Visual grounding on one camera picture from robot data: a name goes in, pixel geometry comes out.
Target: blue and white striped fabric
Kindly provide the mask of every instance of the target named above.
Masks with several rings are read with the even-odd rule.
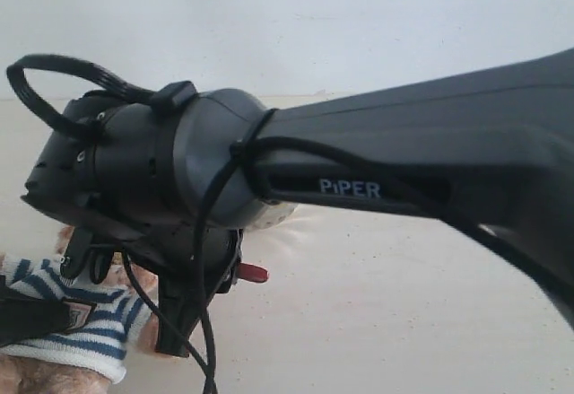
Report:
[[[0,354],[91,369],[112,383],[121,382],[126,375],[126,345],[137,341],[151,311],[122,285],[66,286],[59,269],[59,263],[49,259],[34,265],[27,259],[6,255],[0,274],[6,276],[11,289],[30,297],[97,304],[87,324],[72,334],[51,334],[1,347]]]

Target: red button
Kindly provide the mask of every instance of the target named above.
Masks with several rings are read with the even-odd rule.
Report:
[[[240,263],[237,268],[237,277],[254,284],[264,284],[269,280],[269,272],[262,267]]]

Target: robotic arm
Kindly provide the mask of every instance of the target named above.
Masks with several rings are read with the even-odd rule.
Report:
[[[60,114],[27,68],[103,90]],[[121,243],[160,275],[161,308],[184,333],[203,314],[197,279],[208,301],[229,290],[241,230],[277,201],[440,219],[531,276],[574,324],[574,49],[277,111],[191,82],[147,91],[70,57],[26,56],[7,75],[54,129],[22,199],[80,227],[63,275],[84,269],[93,236]],[[161,352],[184,354],[162,333]]]

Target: piper logo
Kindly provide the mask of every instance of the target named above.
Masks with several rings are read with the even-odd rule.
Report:
[[[322,194],[380,198],[380,185],[374,181],[319,179],[319,188]]]

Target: white wall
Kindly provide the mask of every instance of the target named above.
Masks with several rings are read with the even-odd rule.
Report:
[[[573,1],[0,0],[0,65],[56,52],[150,87],[368,91],[569,48]],[[67,79],[40,87],[77,93]]]
[[[159,87],[358,92],[574,46],[574,0],[0,0],[0,65],[30,52]],[[37,78],[50,98],[86,88]],[[0,79],[0,98],[10,98]],[[267,99],[291,106],[311,99]],[[18,201],[46,129],[0,102],[0,237],[39,256],[55,225]],[[574,336],[522,275],[429,221],[303,207],[248,237],[267,285],[218,297],[221,393],[569,393]],[[191,362],[131,355],[112,392],[196,392]]]

